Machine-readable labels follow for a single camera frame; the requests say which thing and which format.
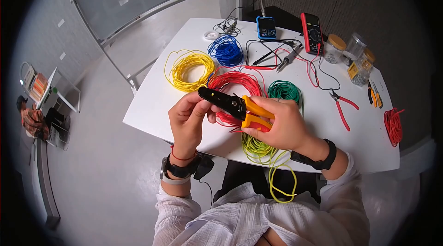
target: red multimeter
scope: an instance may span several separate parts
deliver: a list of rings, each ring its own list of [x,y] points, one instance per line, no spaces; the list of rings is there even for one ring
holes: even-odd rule
[[[320,55],[324,54],[320,20],[318,20],[317,16],[309,13],[302,13],[301,17],[306,52],[314,55],[318,53],[320,53]]]

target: wristwatch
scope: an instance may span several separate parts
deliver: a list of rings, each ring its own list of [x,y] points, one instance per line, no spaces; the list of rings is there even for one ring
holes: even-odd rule
[[[298,161],[306,165],[310,165],[317,170],[323,170],[323,169],[329,170],[331,168],[331,165],[334,163],[335,156],[337,155],[337,148],[335,147],[335,144],[332,141],[326,138],[323,138],[323,140],[326,141],[329,145],[329,155],[325,160],[313,161],[307,156],[299,154],[296,151],[291,151],[291,160]]]
[[[176,165],[171,165],[169,162],[169,156],[164,157],[162,160],[162,168],[160,170],[160,179],[163,180],[166,183],[171,184],[182,184],[187,182],[191,175],[194,174],[197,170],[198,164],[202,158],[197,155],[190,164],[188,164],[185,167],[180,167]],[[185,178],[183,180],[171,180],[167,176],[167,171],[169,171],[173,176],[177,178]]]

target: blue wire coil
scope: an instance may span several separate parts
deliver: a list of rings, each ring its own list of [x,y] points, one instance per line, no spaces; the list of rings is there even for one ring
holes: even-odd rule
[[[234,67],[243,62],[243,49],[231,35],[223,35],[208,46],[208,54],[221,66]]]

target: black wristband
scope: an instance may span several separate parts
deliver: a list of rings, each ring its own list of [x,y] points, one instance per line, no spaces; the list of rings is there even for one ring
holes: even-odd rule
[[[310,165],[317,170],[323,170],[323,169],[329,170],[331,168],[331,165],[334,163],[335,156],[337,155],[337,148],[335,147],[335,144],[332,141],[326,138],[323,138],[323,140],[326,141],[329,145],[329,154],[325,160],[313,161],[307,156],[299,154],[296,151],[291,151],[291,160],[298,161],[306,165]]]
[[[171,172],[171,174],[177,178],[185,178],[187,177],[189,174],[194,174],[195,171],[197,170],[197,166],[200,163],[200,161],[202,160],[202,158],[197,155],[194,160],[192,160],[190,162],[190,164],[188,164],[186,167],[180,167],[180,166],[176,166],[176,165],[171,165],[171,163],[169,162],[169,156],[167,158],[166,161],[166,170],[169,170],[169,172]]]

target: digital multimeter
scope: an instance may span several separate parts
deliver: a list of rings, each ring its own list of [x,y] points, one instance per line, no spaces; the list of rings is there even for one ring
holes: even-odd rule
[[[320,20],[318,20],[317,16],[309,13],[302,13],[301,18],[306,52],[314,55],[318,53],[320,55],[324,54]]]
[[[272,17],[257,16],[257,32],[260,39],[276,39],[275,21]]]

